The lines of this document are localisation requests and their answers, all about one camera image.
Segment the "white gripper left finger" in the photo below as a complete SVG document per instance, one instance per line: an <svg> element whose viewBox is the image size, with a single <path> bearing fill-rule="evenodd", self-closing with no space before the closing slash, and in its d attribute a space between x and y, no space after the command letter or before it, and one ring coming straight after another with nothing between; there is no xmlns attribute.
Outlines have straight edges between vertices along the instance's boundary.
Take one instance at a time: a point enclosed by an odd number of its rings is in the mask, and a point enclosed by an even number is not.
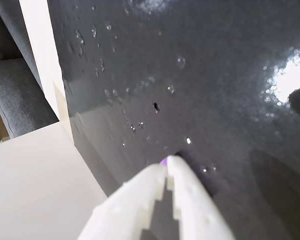
<svg viewBox="0 0 300 240"><path fill-rule="evenodd" d="M139 240L163 199L167 167L149 165L96 206L79 240Z"/></svg>

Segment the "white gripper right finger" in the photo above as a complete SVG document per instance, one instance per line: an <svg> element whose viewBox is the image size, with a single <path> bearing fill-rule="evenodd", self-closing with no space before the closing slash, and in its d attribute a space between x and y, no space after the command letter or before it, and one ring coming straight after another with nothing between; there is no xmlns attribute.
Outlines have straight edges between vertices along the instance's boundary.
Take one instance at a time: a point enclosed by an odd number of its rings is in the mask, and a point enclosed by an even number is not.
<svg viewBox="0 0 300 240"><path fill-rule="evenodd" d="M173 219L180 240L234 240L235 236L216 204L180 156L166 158L166 188L172 192Z"/></svg>

